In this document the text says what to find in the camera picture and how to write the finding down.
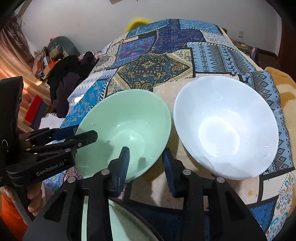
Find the hand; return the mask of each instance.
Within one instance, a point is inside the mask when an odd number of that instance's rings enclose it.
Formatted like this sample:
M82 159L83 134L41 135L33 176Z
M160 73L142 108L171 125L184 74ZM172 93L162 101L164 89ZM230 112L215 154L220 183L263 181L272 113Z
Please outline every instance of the hand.
M31 200L28 210L33 213L34 216L37 216L39 210L43 207L42 200L42 190L41 190L42 182L36 183L30 187L28 187L27 197ZM0 193L11 203L14 203L15 200L13 198L12 192L9 187L3 186L0 187Z

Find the white bowl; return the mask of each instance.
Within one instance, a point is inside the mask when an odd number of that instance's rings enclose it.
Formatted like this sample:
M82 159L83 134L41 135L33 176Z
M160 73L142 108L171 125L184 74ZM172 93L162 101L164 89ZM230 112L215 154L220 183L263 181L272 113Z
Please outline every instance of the white bowl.
M272 110L238 80L223 76L192 80L179 92L173 114L184 147L215 175L249 179L274 160L279 131Z

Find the yellow fluffy object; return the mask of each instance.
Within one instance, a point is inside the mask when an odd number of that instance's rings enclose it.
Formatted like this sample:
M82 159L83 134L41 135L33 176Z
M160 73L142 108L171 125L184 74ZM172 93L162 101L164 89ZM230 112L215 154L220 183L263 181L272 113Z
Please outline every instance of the yellow fluffy object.
M135 28L144 26L146 24L152 23L150 20L144 19L144 18L134 18L133 20L130 21L128 24L128 27L126 29L126 32L129 32Z

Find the pile of clothes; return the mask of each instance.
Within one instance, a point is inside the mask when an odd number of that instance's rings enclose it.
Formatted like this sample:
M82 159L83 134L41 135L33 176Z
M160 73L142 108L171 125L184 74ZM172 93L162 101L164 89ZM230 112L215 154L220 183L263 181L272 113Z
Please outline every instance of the pile of clothes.
M84 81L96 64L92 52L86 52L80 61L70 55L53 67L47 78L50 86L50 98L58 118L65 118L69 110L68 97Z

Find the wall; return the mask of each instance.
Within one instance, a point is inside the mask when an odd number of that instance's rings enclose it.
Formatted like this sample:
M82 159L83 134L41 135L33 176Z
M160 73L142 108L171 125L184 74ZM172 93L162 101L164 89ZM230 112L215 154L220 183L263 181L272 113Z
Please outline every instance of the wall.
M277 13L265 0L33 0L22 30L37 48L56 36L68 37L80 52L99 51L124 34L136 17L201 20L228 30L230 38L274 52ZM238 31L244 38L238 38Z

